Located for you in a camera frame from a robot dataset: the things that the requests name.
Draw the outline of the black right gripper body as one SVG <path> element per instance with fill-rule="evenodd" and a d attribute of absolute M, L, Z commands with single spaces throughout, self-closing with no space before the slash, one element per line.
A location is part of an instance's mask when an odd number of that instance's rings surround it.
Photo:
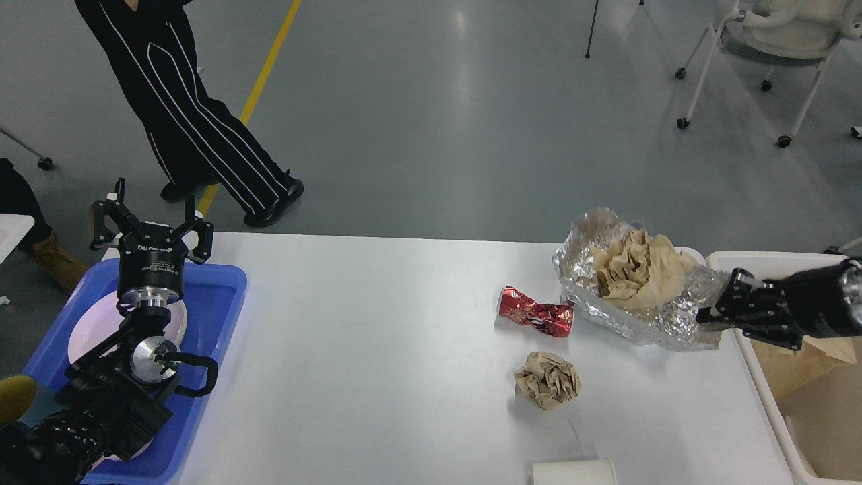
<path fill-rule="evenodd" d="M 781 292 L 789 314 L 804 335 L 861 335 L 859 259 L 847 258 L 837 266 L 791 274 L 782 280 Z"/>

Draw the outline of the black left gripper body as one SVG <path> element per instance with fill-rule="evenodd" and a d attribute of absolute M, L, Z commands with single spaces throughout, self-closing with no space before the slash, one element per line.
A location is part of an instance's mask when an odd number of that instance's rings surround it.
<path fill-rule="evenodd" d="M 184 296 L 184 260 L 188 248 L 170 229 L 133 231 L 118 240 L 117 297 L 126 304 L 163 300 L 173 304 Z"/>

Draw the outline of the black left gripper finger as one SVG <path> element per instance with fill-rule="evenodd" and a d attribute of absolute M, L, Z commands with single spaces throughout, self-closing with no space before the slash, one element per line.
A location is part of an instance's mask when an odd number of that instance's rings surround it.
<path fill-rule="evenodd" d="M 92 237 L 90 249 L 114 248 L 118 251 L 153 251 L 148 229 L 124 203 L 126 178 L 117 179 L 114 191 L 105 200 L 95 201 L 90 207 Z"/>
<path fill-rule="evenodd" d="M 184 237 L 190 232 L 197 235 L 197 244 L 190 251 L 186 249 L 185 258 L 197 265 L 203 265 L 212 255 L 213 224 L 204 220 L 196 209 L 196 197 L 188 195 L 185 199 L 185 220 L 178 228 L 168 231 L 164 242 L 169 247 L 185 247 Z"/>

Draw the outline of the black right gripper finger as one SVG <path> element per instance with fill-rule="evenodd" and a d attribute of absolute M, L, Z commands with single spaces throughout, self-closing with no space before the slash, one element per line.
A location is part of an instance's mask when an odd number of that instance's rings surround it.
<path fill-rule="evenodd" d="M 789 329 L 792 317 L 776 280 L 759 280 L 735 268 L 717 301 L 698 310 L 696 322 L 707 329 L 778 331 Z"/>
<path fill-rule="evenodd" d="M 803 343 L 803 334 L 790 329 L 741 328 L 741 332 L 749 339 L 793 351 L 800 350 L 801 343 Z"/>

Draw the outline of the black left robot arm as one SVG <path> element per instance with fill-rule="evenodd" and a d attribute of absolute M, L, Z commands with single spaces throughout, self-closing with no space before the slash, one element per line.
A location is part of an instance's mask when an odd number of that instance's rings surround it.
<path fill-rule="evenodd" d="M 213 225 L 185 199 L 173 228 L 144 222 L 124 203 L 125 179 L 92 206 L 90 248 L 119 251 L 118 329 L 65 369 L 59 410 L 36 426 L 2 424 L 3 484 L 78 484 L 108 455 L 138 454 L 172 417 L 172 394 L 201 398 L 218 381 L 209 356 L 182 351 L 164 335 L 170 304 L 184 297 L 184 263 L 212 251 Z"/>

